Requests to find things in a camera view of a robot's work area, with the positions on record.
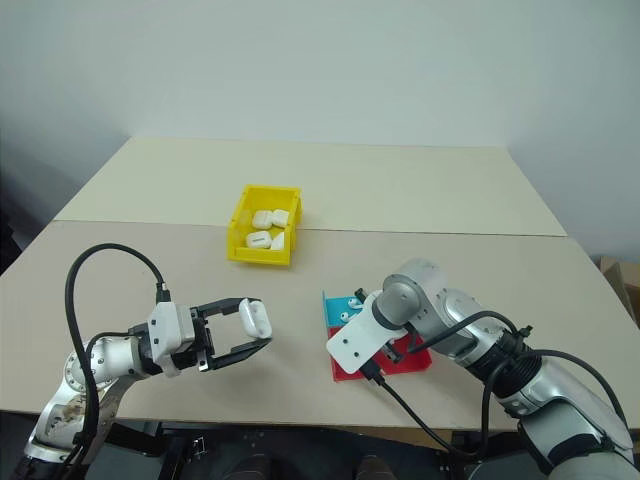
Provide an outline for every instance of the white mounting plate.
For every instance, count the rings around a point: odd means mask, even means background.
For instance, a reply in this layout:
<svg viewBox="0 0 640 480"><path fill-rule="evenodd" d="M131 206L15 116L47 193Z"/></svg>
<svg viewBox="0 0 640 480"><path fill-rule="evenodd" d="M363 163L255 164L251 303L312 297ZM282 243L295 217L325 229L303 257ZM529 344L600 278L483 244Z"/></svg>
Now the white mounting plate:
<svg viewBox="0 0 640 480"><path fill-rule="evenodd" d="M355 373L389 340L402 338L407 334L404 328L384 328L373 317L371 305L380 293L382 290L371 293L365 299L362 311L354 315L349 323L327 342L327 350L347 373Z"/></svg>

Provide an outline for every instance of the robotic arm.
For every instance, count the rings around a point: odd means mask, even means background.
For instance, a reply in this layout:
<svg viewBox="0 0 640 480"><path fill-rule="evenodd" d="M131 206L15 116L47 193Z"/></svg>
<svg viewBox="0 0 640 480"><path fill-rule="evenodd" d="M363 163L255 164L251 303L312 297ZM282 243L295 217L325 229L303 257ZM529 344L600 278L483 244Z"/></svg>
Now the robotic arm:
<svg viewBox="0 0 640 480"><path fill-rule="evenodd" d="M366 298L362 312L327 349L353 373L390 340L420 335L425 347L490 382L550 478L639 478L623 418L544 353L553 352L531 351L523 342L528 331L505 329L497 319L511 323L464 292L446 288L444 274L432 263L412 260ZM456 326L463 328L455 331Z"/></svg>
<svg viewBox="0 0 640 480"><path fill-rule="evenodd" d="M142 254L118 244L98 245L81 255L70 271L71 281L67 280L67 319L72 318L70 331L74 345L75 339L80 338L77 325L77 336L74 337L73 332L75 273L91 253L104 249L133 252L134 256L148 262L152 270L155 269ZM40 414L24 449L25 456L12 479L84 478L113 425L123 395L135 382L163 372L173 377L193 366L201 372L223 368L249 358L271 341L271 325L260 300L227 298L195 307L177 305L170 300L159 272L157 277L157 303L145 323L130 328L126 333L99 334L84 345L80 340L76 351L69 354L63 368L62 383ZM236 312L253 341L215 357L208 318ZM81 360L88 360L92 379L85 378L84 372L88 372L88 368L82 368ZM97 415L90 408L93 402L88 380L95 381ZM85 423L91 422L93 415L97 417L97 430L86 435Z"/></svg>

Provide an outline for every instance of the beige table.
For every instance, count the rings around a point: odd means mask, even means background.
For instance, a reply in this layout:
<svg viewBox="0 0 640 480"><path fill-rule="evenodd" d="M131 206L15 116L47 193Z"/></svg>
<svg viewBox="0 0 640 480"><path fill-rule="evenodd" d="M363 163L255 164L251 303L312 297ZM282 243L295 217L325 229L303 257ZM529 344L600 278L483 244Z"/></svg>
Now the beige table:
<svg viewBox="0 0 640 480"><path fill-rule="evenodd" d="M447 272L452 286L518 325L534 325L531 345L591 362L618 393L629 424L640 426L640 385L633 379L640 333L571 239L300 231L291 268L274 269L228 262L222 227L109 222L52 223L0 279L1 408L37 412L57 388L71 350L64 279L82 250L104 241L131 245L157 262L175 301L255 295L266 302L274 327L273 343L242 364L135 385L122 403L123 417L413 426L380 389L331 380L321 294L372 290L407 258L424 256ZM96 256L78 277L83 335L142 322L153 293L152 277L135 259ZM237 317L215 319L212 328L219 351L242 338ZM390 382L434 427L479 426L480 384L445 358L434 356L427 372ZM513 427L497 404L491 414L492 428Z"/></svg>
<svg viewBox="0 0 640 480"><path fill-rule="evenodd" d="M566 235L499 147L137 137L56 220L224 227L248 183L300 187L304 229Z"/></svg>

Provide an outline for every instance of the red plastic tray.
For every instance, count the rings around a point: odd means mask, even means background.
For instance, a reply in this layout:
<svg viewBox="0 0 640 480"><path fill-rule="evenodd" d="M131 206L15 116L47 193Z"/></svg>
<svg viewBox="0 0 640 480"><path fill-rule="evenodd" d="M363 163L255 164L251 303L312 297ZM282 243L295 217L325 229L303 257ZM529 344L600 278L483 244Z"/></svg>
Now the red plastic tray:
<svg viewBox="0 0 640 480"><path fill-rule="evenodd" d="M341 328L342 327L329 327L329 338L338 333ZM422 341L418 339L416 343L419 345L422 343ZM423 350L421 352L413 354L407 354L407 349L409 348L409 335L396 340L393 344L393 348L395 348L399 353L405 355L405 357L399 363L393 363L382 352L378 352L373 356L373 359L378 365L380 365L380 368L382 368L382 373L384 375L420 372L422 370L426 370L431 365L431 355L429 355L428 350ZM331 358L331 372L333 373L333 379L336 382L341 382L342 380L356 380L359 378L364 378L364 376L360 372L345 372L333 358Z"/></svg>

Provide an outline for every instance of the yellow plastic bin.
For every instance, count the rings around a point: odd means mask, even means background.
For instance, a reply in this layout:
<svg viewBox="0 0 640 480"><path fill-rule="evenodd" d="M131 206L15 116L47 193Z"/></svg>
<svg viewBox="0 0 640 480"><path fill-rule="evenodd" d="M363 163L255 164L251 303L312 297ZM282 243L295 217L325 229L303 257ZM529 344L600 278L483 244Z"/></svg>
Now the yellow plastic bin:
<svg viewBox="0 0 640 480"><path fill-rule="evenodd" d="M284 228L284 250L247 248L247 235L256 231L251 225L253 214L257 210L278 208L289 212L289 221ZM301 214L299 188L247 185L227 229L227 258L236 262L289 265L291 252L296 248L296 225ZM274 226L269 233L274 237L282 231Z"/></svg>

